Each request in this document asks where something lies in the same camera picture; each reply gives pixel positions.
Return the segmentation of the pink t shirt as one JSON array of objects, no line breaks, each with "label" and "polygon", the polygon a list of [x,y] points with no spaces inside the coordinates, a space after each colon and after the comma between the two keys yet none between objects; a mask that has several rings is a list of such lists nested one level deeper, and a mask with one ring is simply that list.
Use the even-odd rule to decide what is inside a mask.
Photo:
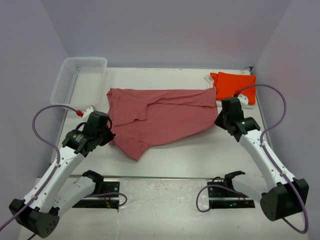
[{"label": "pink t shirt", "polygon": [[216,89],[111,88],[108,114],[117,146],[139,161],[151,147],[170,144],[215,125]]}]

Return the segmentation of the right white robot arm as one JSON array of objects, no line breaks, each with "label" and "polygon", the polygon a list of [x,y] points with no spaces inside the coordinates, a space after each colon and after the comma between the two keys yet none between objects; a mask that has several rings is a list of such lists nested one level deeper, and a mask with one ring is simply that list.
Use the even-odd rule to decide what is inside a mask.
[{"label": "right white robot arm", "polygon": [[244,116],[243,109],[247,104],[248,100],[242,94],[222,100],[222,110],[215,125],[226,130],[247,151],[261,172],[265,186],[255,184],[252,177],[238,171],[224,182],[224,193],[233,197],[240,192],[259,202],[262,212],[272,222],[305,213],[309,192],[307,181],[297,179],[282,164],[262,136],[256,120]]}]

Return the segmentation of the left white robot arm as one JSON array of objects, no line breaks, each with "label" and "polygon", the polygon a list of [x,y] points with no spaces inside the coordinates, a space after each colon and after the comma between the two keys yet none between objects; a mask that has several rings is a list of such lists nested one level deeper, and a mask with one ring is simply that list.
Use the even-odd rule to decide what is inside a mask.
[{"label": "left white robot arm", "polygon": [[111,142],[115,134],[108,114],[92,111],[86,121],[69,131],[59,155],[37,185],[23,199],[14,199],[9,210],[16,222],[35,235],[46,238],[63,214],[86,196],[103,193],[103,177],[88,170],[65,193],[59,193],[74,169],[95,150]]}]

